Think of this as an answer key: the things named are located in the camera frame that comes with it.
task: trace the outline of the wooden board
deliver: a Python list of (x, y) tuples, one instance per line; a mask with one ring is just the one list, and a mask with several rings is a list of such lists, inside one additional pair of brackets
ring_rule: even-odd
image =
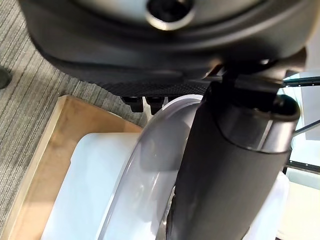
[(75, 97), (59, 97), (12, 205), (0, 240), (40, 240), (79, 140), (141, 128)]

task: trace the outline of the black tube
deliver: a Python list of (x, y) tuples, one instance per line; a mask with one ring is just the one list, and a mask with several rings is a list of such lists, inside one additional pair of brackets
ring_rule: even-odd
[[(266, 153), (246, 148), (243, 142), (231, 142), (218, 121), (226, 112), (228, 99), (222, 87), (216, 88), (207, 91), (193, 121), (167, 218), (167, 240), (241, 240), (288, 159), (288, 151)], [(298, 108), (277, 121), (289, 119), (295, 127)], [(233, 140), (250, 139), (257, 133), (239, 130), (235, 132), (244, 135)]]

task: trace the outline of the gray carpet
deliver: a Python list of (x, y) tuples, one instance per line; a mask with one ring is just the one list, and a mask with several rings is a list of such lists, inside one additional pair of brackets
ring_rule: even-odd
[(132, 113), (119, 97), (70, 77), (44, 60), (28, 38), (15, 0), (0, 0), (0, 66), (12, 82), (0, 90), (0, 232), (19, 184), (59, 96), (70, 94), (139, 126), (144, 113)]

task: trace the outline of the black shoe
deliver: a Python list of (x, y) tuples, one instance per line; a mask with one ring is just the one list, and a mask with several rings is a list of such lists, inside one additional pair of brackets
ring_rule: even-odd
[(11, 82), (12, 76), (10, 73), (0, 66), (0, 89), (4, 89)]

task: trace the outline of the carpet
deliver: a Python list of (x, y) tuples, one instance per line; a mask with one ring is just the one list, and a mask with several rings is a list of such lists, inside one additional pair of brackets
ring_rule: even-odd
[(0, 232), (59, 96), (73, 95), (144, 126), (118, 96), (68, 76), (44, 60), (29, 40), (15, 0), (0, 0), (0, 66), (12, 81), (0, 90)]

